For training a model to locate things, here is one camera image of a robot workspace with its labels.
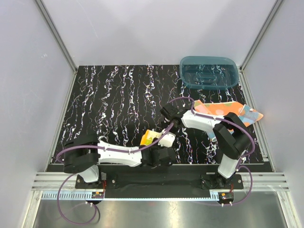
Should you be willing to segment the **orange blue dotted towel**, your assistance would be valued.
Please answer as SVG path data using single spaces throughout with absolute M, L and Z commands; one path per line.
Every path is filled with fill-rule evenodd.
M 246 127 L 259 121 L 264 116 L 247 104 L 241 104 L 236 101 L 224 103 L 202 103 L 200 100 L 196 100 L 194 103 L 194 109 L 202 114 L 220 116 L 224 116 L 232 112 L 240 118 Z

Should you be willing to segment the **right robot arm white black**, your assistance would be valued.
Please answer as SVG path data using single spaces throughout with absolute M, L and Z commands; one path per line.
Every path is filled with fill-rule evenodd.
M 245 152 L 249 148 L 252 152 L 255 150 L 255 142 L 249 130 L 235 113 L 229 112 L 225 116 L 202 114 L 193 109 L 177 108 L 172 104 L 166 104 L 160 112 L 164 120 L 174 127 L 193 128 L 214 134 L 223 155 L 210 185 L 216 183 L 220 188 L 231 185 L 232 177 L 239 169 Z

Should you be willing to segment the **yellow crocodile towel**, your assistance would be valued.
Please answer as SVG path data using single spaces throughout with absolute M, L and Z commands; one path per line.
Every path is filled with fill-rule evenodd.
M 144 146 L 150 145 L 155 138 L 159 139 L 161 135 L 162 133 L 155 132 L 152 130 L 147 130 L 141 138 L 140 145 L 144 145 Z

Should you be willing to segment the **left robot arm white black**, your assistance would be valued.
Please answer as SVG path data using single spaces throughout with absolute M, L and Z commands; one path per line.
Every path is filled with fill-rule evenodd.
M 175 160 L 173 143 L 175 134 L 147 130 L 139 147 L 123 147 L 98 140 L 97 134 L 80 136 L 67 142 L 63 153 L 63 172 L 78 174 L 92 188 L 98 188 L 103 181 L 99 163 L 122 164 L 129 167 L 170 166 Z

